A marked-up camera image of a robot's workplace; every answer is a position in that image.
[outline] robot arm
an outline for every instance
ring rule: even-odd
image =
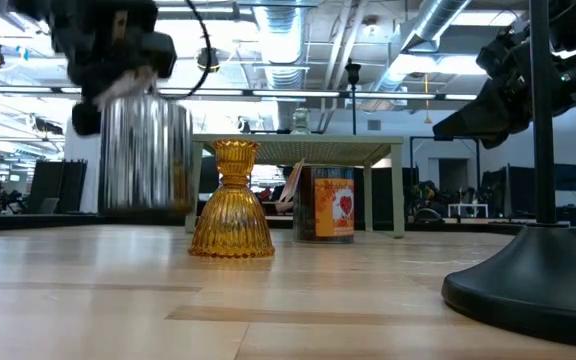
[[[576,0],[550,0],[553,50],[576,51]],[[488,73],[477,99],[434,126],[436,135],[476,136],[485,148],[528,128],[532,119],[529,29],[513,24],[481,50],[477,64]],[[576,55],[552,56],[553,116],[576,106]]]
[[[68,77],[82,88],[82,102],[73,108],[80,135],[99,132],[94,100],[126,73],[172,75],[177,55],[172,38],[154,31],[153,0],[11,0],[9,5],[50,26],[53,49],[66,56]]]

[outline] ventilation duct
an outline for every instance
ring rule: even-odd
[[[424,0],[419,7],[419,15],[411,37],[404,44],[403,50],[436,52],[439,50],[439,38],[448,26],[470,4],[471,0]]]
[[[304,70],[294,67],[302,61],[305,10],[285,6],[255,7],[259,25],[261,57],[270,64],[265,68],[268,87],[275,90],[302,89]],[[288,129],[296,102],[278,103],[279,129]]]
[[[398,26],[391,38],[391,52],[396,54],[381,78],[374,83],[371,91],[394,92],[408,74],[398,71],[397,59],[402,50],[437,51],[439,38],[450,24],[463,11],[471,0],[424,0],[420,6],[419,15],[408,24]],[[378,108],[377,102],[366,101],[362,110],[371,111]]]

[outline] wooden table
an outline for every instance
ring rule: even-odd
[[[274,257],[228,260],[189,256],[181,227],[0,232],[0,359],[576,360],[444,305],[444,276],[510,236],[271,236]]]
[[[193,135],[193,182],[199,188],[201,154],[214,153],[212,143],[218,139],[238,138],[261,144],[256,164],[294,165],[305,158],[307,164],[343,165],[364,168],[364,203],[366,229],[373,230],[372,166],[390,155],[392,163],[392,206],[394,236],[404,236],[404,190],[402,180],[401,136],[335,136],[335,135]],[[186,217],[186,231],[195,231],[197,212]]]

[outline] orange label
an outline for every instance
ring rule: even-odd
[[[354,181],[315,179],[315,233],[320,237],[355,233]]]

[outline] desk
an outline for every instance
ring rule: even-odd
[[[449,204],[448,205],[448,217],[451,217],[451,213],[452,213],[452,208],[456,207],[457,208],[457,215],[461,216],[461,209],[462,208],[473,208],[473,209],[477,209],[477,208],[484,208],[484,210],[486,211],[486,218],[488,218],[488,204]]]
[[[576,206],[557,207],[557,220],[568,221],[570,226],[576,227]]]
[[[305,158],[314,165],[343,165],[364,168],[366,230],[372,231],[372,166],[390,155],[392,161],[392,204],[394,234],[404,236],[404,191],[401,178],[401,136],[336,136],[336,135],[193,135],[193,183],[199,186],[201,153],[215,152],[212,143],[218,139],[237,138],[261,144],[257,150],[258,165],[293,165]],[[197,214],[186,216],[186,231],[195,231]]]

